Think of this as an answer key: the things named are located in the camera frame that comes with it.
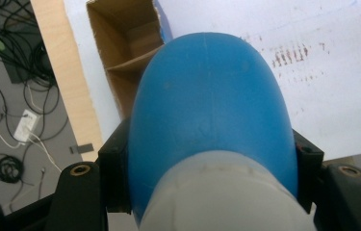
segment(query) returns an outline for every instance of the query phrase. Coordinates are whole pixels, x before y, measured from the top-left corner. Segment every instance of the blue plastic cover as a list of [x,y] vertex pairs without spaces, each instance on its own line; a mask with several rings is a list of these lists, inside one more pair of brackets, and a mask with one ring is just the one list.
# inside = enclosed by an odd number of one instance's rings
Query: blue plastic cover
[[297,196],[293,131],[270,68],[240,38],[198,33],[165,45],[142,76],[129,135],[137,223],[165,172],[208,150],[246,155]]

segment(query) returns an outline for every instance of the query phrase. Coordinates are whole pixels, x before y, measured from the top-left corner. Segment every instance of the cardboard box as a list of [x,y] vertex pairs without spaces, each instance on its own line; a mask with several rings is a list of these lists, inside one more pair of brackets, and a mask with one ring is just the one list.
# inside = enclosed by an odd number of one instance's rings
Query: cardboard box
[[121,118],[132,114],[142,73],[163,45],[151,0],[87,4],[90,25]]

